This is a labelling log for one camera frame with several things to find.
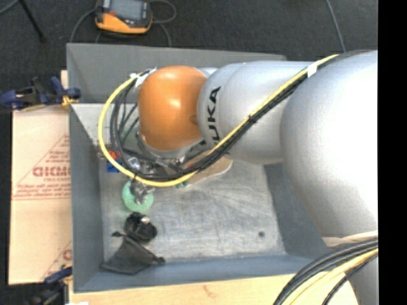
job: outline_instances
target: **blue object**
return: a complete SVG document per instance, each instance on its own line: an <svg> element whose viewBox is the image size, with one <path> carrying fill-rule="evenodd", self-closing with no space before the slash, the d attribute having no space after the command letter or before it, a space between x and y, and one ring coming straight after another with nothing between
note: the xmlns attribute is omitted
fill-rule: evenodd
<svg viewBox="0 0 407 305"><path fill-rule="evenodd" d="M51 274L50 276L46 277L44 280L45 285L51 285L56 283L68 276L72 275L72 267L64 268L56 273Z"/></svg>
<svg viewBox="0 0 407 305"><path fill-rule="evenodd" d="M46 89L37 77L31 79L31 85L19 90L10 90L0 94L0 104L13 110L22 110L39 105L61 104L64 97L78 100L81 97L79 88L65 89L57 77L50 80L51 89Z"/></svg>

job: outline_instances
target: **blue clamp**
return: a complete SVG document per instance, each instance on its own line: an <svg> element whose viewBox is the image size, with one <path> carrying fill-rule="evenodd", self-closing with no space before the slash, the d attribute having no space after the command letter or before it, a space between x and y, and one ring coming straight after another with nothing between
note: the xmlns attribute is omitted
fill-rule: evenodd
<svg viewBox="0 0 407 305"><path fill-rule="evenodd" d="M0 104L12 109L22 110L40 105L57 105L64 103L64 97L70 100L79 100L81 90L70 87L65 89L57 77L50 80L51 89L46 89L37 77L31 79L31 84L19 90L9 90L0 94Z"/></svg>

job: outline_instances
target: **black object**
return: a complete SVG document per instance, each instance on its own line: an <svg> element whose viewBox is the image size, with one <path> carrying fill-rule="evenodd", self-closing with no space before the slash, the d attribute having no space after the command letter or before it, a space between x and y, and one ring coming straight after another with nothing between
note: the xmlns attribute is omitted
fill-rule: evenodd
<svg viewBox="0 0 407 305"><path fill-rule="evenodd" d="M141 245L147 243L157 236L157 228L154 227L147 216L133 212L125 222L124 230L126 234L114 232L112 236L123 237L123 243L116 253L100 267L116 273L135 275L150 265L164 264L163 257L157 257Z"/></svg>
<svg viewBox="0 0 407 305"><path fill-rule="evenodd" d="M108 261L102 263L101 267L103 269L135 275L154 263L163 264L165 262L163 257L157 257L132 238L127 235L122 236L123 243L121 247Z"/></svg>
<svg viewBox="0 0 407 305"><path fill-rule="evenodd" d="M30 9L28 8L27 4L25 3L24 0L19 0L19 1L20 1L20 4L21 4L22 7L23 7L25 13L27 14L29 20L31 21L32 26L34 26L34 29L36 30L36 32L37 32L37 34L38 34L39 40L40 40L42 43L46 42L46 38L45 38L45 36L44 36L44 34L43 34L43 31L39 28L39 26L38 26L36 20L35 20L34 17L32 16L32 13L31 13Z"/></svg>
<svg viewBox="0 0 407 305"><path fill-rule="evenodd" d="M157 228L147 216L139 212L133 212L127 217L124 230L135 241L147 242L157 236Z"/></svg>

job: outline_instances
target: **green object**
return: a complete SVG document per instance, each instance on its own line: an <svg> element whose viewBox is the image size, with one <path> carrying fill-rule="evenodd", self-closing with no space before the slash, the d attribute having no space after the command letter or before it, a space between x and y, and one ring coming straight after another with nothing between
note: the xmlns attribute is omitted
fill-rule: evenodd
<svg viewBox="0 0 407 305"><path fill-rule="evenodd" d="M154 195L153 195L153 193L149 193L145 197L144 202L138 204L137 202L135 202L135 196L130 190L131 183L132 182L130 180L128 180L126 182L126 184L123 186L123 190L121 192L121 198L123 199L125 206L129 210L131 210L133 212L144 213L146 210L148 210L152 206L152 204L154 202Z"/></svg>

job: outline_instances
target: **cable bundle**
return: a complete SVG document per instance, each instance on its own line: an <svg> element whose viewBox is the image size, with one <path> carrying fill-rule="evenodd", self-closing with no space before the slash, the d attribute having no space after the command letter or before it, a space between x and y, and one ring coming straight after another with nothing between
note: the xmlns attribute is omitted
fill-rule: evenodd
<svg viewBox="0 0 407 305"><path fill-rule="evenodd" d="M273 305L301 304L301 300L303 300L307 294L345 273L346 276L333 287L322 303L322 305L327 305L339 288L354 273L358 272L376 257L378 257L378 238L355 243L328 253L305 266L293 278L291 278L276 298ZM306 282L309 282L312 277L330 268L333 269L295 294Z"/></svg>

